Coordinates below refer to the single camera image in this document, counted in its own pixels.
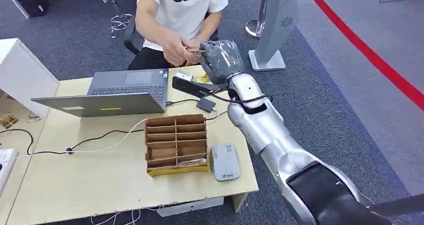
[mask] round logo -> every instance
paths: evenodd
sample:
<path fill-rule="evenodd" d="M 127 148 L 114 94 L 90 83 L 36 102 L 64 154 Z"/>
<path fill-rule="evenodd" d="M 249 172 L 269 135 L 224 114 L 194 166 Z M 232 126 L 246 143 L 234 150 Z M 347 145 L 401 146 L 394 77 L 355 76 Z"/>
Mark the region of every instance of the round logo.
<path fill-rule="evenodd" d="M 293 23 L 293 18 L 291 16 L 286 16 L 282 22 L 281 22 L 281 26 L 287 28 L 288 26 L 292 25 Z"/>

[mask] stool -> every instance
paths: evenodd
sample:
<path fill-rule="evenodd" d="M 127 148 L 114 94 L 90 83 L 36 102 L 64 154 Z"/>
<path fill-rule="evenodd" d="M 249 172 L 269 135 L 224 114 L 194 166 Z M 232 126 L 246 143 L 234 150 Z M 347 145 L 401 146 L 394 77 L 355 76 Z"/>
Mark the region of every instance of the stool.
<path fill-rule="evenodd" d="M 115 8 L 115 10 L 119 13 L 119 7 L 115 0 L 112 1 L 112 6 Z M 112 19 L 109 22 L 109 28 L 112 30 L 112 38 L 115 39 L 115 31 L 122 31 L 125 30 L 130 23 L 131 18 L 133 15 L 131 14 L 122 14 L 122 15 L 116 15 L 112 17 Z"/>

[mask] laptop touchpad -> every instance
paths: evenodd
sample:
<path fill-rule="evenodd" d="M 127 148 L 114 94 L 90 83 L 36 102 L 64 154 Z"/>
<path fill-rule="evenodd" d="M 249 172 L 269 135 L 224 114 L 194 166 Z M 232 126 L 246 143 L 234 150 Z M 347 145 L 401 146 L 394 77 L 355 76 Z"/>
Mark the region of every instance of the laptop touchpad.
<path fill-rule="evenodd" d="M 136 84 L 149 84 L 152 82 L 152 72 L 128 72 L 126 74 L 125 84 L 136 85 Z"/>

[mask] laptop keyboard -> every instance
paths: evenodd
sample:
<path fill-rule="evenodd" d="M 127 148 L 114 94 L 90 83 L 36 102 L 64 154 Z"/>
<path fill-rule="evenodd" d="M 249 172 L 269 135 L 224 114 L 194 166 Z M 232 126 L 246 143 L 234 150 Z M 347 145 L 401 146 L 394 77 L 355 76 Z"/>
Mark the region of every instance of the laptop keyboard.
<path fill-rule="evenodd" d="M 159 104 L 164 101 L 165 85 L 144 85 L 144 86 L 122 86 L 122 87 L 108 87 L 96 88 L 92 95 L 103 94 L 133 94 L 148 92 L 152 98 Z"/>

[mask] man's hand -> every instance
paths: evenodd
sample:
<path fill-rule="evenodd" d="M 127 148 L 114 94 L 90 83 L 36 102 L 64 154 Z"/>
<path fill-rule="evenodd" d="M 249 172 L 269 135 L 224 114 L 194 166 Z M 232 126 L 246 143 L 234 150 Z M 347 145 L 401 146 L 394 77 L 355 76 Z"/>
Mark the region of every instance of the man's hand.
<path fill-rule="evenodd" d="M 184 40 L 184 46 L 187 47 L 188 50 L 192 50 L 192 51 L 198 51 L 200 48 L 200 43 L 203 42 L 202 39 L 195 39 L 195 40 Z M 200 63 L 199 58 L 193 54 L 190 53 L 190 58 L 187 59 L 187 66 L 191 66 L 191 65 L 195 65 Z"/>
<path fill-rule="evenodd" d="M 184 46 L 184 38 L 171 30 L 163 35 L 159 44 L 162 46 L 165 59 L 175 67 L 180 67 L 192 57 Z"/>

